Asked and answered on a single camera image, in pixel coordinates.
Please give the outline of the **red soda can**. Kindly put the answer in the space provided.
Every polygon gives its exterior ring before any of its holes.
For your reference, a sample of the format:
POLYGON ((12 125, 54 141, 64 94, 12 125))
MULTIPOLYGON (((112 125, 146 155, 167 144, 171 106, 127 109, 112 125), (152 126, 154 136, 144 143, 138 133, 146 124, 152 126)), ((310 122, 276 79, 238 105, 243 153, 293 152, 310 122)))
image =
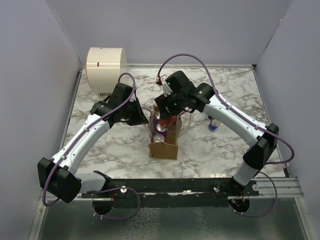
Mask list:
POLYGON ((176 116, 171 115, 169 120, 160 118, 158 123, 164 128, 169 128, 176 121, 176 119, 177 119, 176 116))

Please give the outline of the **blue and silver energy can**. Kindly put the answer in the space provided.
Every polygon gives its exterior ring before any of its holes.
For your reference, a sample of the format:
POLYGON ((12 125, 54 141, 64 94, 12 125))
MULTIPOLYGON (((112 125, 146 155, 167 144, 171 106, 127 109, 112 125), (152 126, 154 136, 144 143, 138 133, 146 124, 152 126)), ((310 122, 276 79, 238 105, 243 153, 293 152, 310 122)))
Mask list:
POLYGON ((210 123, 208 125, 208 129, 211 131, 211 132, 216 132, 219 128, 219 126, 221 125, 221 122, 215 118, 211 118, 210 119, 210 123))

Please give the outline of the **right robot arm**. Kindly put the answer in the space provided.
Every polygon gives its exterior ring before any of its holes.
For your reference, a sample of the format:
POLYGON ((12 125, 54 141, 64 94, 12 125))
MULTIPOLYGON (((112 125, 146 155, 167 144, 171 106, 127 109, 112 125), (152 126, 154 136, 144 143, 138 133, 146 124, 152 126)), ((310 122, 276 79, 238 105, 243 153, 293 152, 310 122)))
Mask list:
POLYGON ((164 122, 189 108, 220 121, 245 141, 249 149, 243 155, 243 162, 233 175, 229 189, 236 196, 246 192, 249 181, 266 165, 276 149, 279 127, 251 118, 207 83, 195 86, 181 70, 171 74, 162 88, 163 94, 155 98, 155 103, 164 122))

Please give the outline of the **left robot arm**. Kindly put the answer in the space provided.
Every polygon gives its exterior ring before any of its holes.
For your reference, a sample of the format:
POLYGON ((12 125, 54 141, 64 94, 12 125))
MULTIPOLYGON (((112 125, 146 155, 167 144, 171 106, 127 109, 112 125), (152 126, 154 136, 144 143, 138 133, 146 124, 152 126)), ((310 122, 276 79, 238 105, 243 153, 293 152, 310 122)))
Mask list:
POLYGON ((94 144, 120 122, 129 126, 148 123, 136 89, 124 83, 117 83, 110 96, 92 106, 80 130, 58 153, 38 162, 39 184, 44 193, 49 192, 65 203, 86 192, 106 197, 111 190, 107 176, 99 172, 77 174, 77 171, 94 144))

